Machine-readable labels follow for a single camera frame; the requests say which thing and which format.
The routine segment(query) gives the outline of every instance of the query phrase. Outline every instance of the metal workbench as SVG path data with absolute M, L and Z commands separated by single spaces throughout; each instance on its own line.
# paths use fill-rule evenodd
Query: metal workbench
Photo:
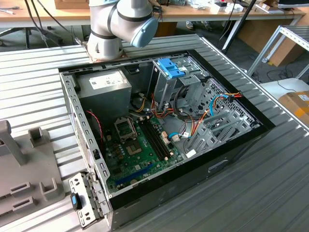
M 155 38 L 143 48 L 125 43 L 129 57 L 196 49 L 277 127 L 225 171 L 161 205 L 118 232 L 308 231 L 309 129 L 234 63 L 196 35 Z M 68 178 L 85 170 L 67 116 L 58 67 L 88 61 L 80 46 L 2 53 L 0 119 L 13 136 L 49 130 L 67 197 L 0 231 L 81 231 Z M 104 222 L 88 231 L 103 232 Z

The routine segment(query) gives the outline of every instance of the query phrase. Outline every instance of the red cable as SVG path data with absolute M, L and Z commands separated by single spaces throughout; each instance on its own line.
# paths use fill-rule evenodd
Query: red cable
M 97 123 L 98 123 L 98 127 L 99 127 L 99 129 L 100 129 L 100 136 L 101 136 L 101 143 L 103 144 L 103 132 L 102 132 L 102 127 L 101 127 L 101 123 L 100 123 L 100 121 L 99 121 L 99 119 L 97 118 L 97 116 L 94 114 L 94 113 L 92 113 L 92 112 L 90 112 L 90 111 L 86 111 L 87 113 L 89 113 L 89 114 L 91 114 L 95 119 L 96 119 L 96 121 L 97 121 Z

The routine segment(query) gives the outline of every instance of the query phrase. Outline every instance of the white label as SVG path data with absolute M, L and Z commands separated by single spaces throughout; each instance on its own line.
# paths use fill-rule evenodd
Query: white label
M 188 132 L 184 132 L 183 133 L 183 137 L 188 138 L 189 137 L 189 133 Z
M 307 95 L 304 94 L 299 94 L 298 95 L 303 101 L 309 101 L 309 97 Z
M 197 152 L 194 150 L 194 149 L 192 149 L 191 151 L 189 151 L 187 154 L 185 154 L 186 156 L 187 156 L 187 158 L 190 158 L 190 157 L 192 157 L 193 155 L 195 155 Z
M 187 71 L 187 68 L 186 67 L 180 67 L 179 70 L 180 71 Z
M 89 79 L 89 82 L 93 89 L 99 89 L 123 84 L 124 80 L 120 74 L 117 75 L 116 73 L 113 73 L 104 76 L 92 77 Z

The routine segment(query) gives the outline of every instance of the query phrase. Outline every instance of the yellow wire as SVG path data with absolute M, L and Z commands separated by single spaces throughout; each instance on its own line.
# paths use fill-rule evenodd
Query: yellow wire
M 237 95 L 237 94 L 240 94 L 239 92 L 238 93 L 225 93 L 225 95 Z
M 138 109 L 138 110 L 135 111 L 136 113 L 138 113 L 138 112 L 140 112 L 140 111 L 142 111 L 142 110 L 144 109 L 145 101 L 146 101 L 146 98 L 144 98 L 143 103 L 142 103 L 140 109 Z

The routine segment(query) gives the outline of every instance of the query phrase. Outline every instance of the motherboard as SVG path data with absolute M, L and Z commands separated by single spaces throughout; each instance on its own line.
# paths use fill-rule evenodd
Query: motherboard
M 157 118 L 143 121 L 129 118 L 129 121 L 118 126 L 120 133 L 116 125 L 104 132 L 107 137 L 105 160 L 111 173 L 107 180 L 110 192 L 143 179 L 147 181 L 148 176 L 183 161 L 177 148 L 165 140 L 164 129 Z M 130 134 L 131 127 L 136 137 L 123 141 L 122 136 Z

